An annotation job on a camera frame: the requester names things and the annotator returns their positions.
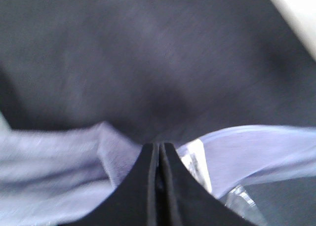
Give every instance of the black object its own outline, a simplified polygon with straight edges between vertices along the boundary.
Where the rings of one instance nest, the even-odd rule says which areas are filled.
[[[64,226],[253,226],[208,194],[172,144],[146,144],[134,167],[92,213]]]

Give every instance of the lavender cloth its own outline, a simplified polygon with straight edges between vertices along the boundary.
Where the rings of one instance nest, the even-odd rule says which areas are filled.
[[[200,139],[217,198],[239,183],[316,176],[312,128],[241,126]],[[53,225],[86,215],[120,184],[140,150],[106,123],[0,133],[0,226]]]

